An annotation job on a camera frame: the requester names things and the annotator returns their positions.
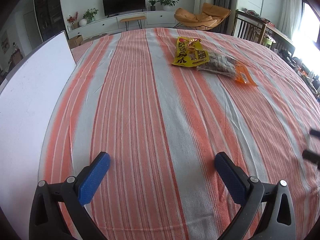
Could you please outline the small yellow snack bag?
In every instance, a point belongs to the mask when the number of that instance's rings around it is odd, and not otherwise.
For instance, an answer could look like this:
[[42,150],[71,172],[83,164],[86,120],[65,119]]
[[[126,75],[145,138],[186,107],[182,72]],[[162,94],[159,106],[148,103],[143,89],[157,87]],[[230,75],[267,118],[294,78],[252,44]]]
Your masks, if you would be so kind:
[[209,62],[208,51],[203,49],[200,38],[178,37],[173,65],[193,68]]

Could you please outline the orange dried meat bag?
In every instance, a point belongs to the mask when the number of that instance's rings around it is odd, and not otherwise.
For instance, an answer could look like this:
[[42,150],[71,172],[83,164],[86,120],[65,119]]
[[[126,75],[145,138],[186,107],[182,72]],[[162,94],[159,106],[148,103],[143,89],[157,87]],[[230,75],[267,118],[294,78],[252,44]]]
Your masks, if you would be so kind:
[[234,81],[246,85],[257,87],[258,85],[253,81],[246,66],[227,55],[216,52],[209,52],[209,61],[199,65],[197,70],[204,70],[217,75],[224,75],[230,77]]

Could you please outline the large green potted plant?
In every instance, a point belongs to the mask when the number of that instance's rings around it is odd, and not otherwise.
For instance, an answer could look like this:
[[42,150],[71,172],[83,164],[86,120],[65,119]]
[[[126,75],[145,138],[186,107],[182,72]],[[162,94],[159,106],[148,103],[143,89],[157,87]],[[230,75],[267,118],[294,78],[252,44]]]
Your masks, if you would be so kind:
[[163,7],[163,10],[170,11],[180,0],[157,0],[158,3]]

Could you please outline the white tv cabinet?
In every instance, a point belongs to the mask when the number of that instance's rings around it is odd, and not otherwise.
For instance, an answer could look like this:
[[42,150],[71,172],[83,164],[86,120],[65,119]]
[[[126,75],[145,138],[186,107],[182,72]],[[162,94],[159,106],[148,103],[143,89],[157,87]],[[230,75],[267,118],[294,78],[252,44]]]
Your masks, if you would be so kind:
[[174,11],[146,11],[105,17],[78,27],[67,33],[68,38],[81,35],[85,40],[101,34],[116,34],[128,30],[168,27],[173,28],[177,21]]

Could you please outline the white round vase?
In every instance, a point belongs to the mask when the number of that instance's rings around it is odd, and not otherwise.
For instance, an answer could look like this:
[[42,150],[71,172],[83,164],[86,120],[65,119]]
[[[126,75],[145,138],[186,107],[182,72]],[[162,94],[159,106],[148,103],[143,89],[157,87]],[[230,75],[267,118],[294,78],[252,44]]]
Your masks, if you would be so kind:
[[80,27],[82,27],[82,26],[84,26],[84,25],[86,25],[87,24],[87,19],[86,18],[83,18],[83,19],[81,19],[80,21],[79,21],[79,26]]

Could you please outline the black flat television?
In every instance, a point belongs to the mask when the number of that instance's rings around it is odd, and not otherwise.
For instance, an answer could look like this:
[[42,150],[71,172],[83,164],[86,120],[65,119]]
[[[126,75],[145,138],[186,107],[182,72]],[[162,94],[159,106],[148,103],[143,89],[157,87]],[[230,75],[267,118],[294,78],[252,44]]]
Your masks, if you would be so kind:
[[103,0],[105,16],[119,14],[121,12],[145,10],[145,0]]

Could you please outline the black display cabinet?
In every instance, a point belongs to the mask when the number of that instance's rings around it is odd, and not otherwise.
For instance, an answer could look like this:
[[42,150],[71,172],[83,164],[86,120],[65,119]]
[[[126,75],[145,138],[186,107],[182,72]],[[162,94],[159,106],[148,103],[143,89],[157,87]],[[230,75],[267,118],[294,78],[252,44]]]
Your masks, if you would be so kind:
[[34,9],[43,42],[66,30],[60,0],[34,0]]

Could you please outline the small potted plant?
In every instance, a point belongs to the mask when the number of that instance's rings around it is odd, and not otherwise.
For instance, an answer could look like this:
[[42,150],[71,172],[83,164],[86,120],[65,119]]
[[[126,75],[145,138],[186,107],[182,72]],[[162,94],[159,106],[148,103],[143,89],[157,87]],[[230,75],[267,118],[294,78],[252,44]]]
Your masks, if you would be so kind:
[[150,3],[150,10],[155,11],[157,1],[156,0],[149,0],[149,3]]

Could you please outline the dark wooden dining chair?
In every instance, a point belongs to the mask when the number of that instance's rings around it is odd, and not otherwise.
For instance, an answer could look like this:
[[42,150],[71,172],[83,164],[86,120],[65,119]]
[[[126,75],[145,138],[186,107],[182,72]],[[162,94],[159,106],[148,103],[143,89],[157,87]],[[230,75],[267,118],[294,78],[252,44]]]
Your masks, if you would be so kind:
[[236,10],[231,35],[243,40],[262,44],[266,27],[267,23],[262,19],[243,11]]

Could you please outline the orange lounge chair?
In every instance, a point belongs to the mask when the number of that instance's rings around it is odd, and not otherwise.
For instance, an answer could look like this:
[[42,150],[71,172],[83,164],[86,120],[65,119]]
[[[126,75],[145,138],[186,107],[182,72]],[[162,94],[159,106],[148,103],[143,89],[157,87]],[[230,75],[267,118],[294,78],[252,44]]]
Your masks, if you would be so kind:
[[211,30],[221,24],[230,14],[230,9],[204,3],[202,11],[197,15],[178,8],[174,18],[178,22],[177,26],[183,25],[195,30]]

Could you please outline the green plant by vase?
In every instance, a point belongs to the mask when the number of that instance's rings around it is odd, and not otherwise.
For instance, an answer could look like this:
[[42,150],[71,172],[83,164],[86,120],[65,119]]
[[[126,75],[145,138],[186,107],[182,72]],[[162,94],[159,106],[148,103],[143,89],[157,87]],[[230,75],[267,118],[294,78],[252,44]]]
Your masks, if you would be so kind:
[[83,18],[87,20],[88,23],[95,20],[95,16],[98,14],[98,9],[91,8],[86,10],[86,12],[83,14]]

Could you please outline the brown cardboard box on floor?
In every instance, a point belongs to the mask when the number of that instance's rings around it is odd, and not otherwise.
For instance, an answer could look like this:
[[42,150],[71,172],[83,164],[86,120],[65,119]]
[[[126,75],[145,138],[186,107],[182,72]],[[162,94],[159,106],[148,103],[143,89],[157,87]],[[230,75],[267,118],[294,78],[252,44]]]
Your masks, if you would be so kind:
[[75,36],[75,37],[73,37],[73,38],[70,38],[70,39],[68,40],[69,48],[70,48],[70,49],[73,49],[73,48],[75,48],[75,47],[80,46],[82,41],[83,41],[82,35],[77,35],[77,36]]

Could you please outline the wooden bench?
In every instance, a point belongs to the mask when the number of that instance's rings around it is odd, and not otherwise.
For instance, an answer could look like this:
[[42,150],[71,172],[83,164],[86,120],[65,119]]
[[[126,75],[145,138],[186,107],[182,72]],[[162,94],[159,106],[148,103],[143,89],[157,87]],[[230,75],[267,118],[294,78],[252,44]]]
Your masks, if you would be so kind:
[[143,28],[142,20],[146,20],[146,19],[147,19],[146,16],[136,16],[136,17],[130,17],[130,18],[122,18],[120,20],[120,23],[125,23],[125,29],[126,29],[126,31],[129,31],[130,22],[137,21],[139,29],[142,29]]

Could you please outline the framed wall painting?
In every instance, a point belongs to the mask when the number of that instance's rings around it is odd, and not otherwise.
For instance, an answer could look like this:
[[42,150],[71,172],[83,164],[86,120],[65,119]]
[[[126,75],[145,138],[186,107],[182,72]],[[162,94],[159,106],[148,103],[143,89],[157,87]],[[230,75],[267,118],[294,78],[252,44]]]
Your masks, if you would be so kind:
[[8,39],[7,31],[4,31],[4,33],[1,35],[1,48],[2,48],[3,54],[6,54],[10,48],[10,42]]

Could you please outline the striped orange tablecloth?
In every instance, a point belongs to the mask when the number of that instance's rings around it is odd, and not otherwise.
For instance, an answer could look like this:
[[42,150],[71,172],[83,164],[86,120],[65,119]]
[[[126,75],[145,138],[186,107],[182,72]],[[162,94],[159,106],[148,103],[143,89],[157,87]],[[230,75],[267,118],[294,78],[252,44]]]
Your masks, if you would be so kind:
[[[173,65],[178,37],[242,62],[246,85]],[[226,152],[248,175],[287,181],[296,237],[319,217],[319,171],[305,161],[319,103],[276,53],[204,31],[154,28],[73,50],[76,68],[53,111],[39,178],[60,183],[100,152],[111,166],[87,210],[108,239],[217,239],[236,205],[214,169]]]

